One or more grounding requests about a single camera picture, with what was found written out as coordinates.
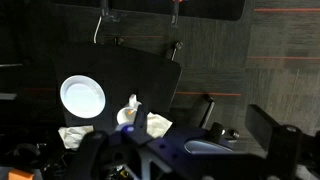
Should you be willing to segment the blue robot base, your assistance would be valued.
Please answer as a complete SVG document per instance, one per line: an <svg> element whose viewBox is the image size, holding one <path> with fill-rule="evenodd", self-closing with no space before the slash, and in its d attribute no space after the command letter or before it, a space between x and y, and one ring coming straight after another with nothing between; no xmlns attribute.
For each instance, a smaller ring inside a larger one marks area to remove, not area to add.
<svg viewBox="0 0 320 180"><path fill-rule="evenodd" d="M209 177L206 165L217 154L229 154L230 143L221 137L220 127L205 130L197 127L174 128L164 137L152 137L146 125L124 123L116 127L118 153L124 155L129 173L140 180Z"/></svg>

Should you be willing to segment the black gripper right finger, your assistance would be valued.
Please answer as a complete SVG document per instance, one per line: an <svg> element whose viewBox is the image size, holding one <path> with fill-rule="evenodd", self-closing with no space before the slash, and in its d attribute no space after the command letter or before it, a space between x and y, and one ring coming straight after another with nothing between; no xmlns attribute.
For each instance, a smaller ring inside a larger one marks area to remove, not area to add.
<svg viewBox="0 0 320 180"><path fill-rule="evenodd" d="M268 157L297 157L301 151L301 130L279 124L256 104L247 107L245 127Z"/></svg>

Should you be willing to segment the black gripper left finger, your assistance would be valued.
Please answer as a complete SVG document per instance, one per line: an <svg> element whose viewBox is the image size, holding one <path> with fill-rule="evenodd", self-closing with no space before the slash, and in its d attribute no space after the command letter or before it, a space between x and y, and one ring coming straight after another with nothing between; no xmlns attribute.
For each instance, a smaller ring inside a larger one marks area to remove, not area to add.
<svg viewBox="0 0 320 180"><path fill-rule="evenodd" d="M145 144L153 140L147 133L147 112L143 105L138 106L133 123L123 128L123 135L135 144Z"/></svg>

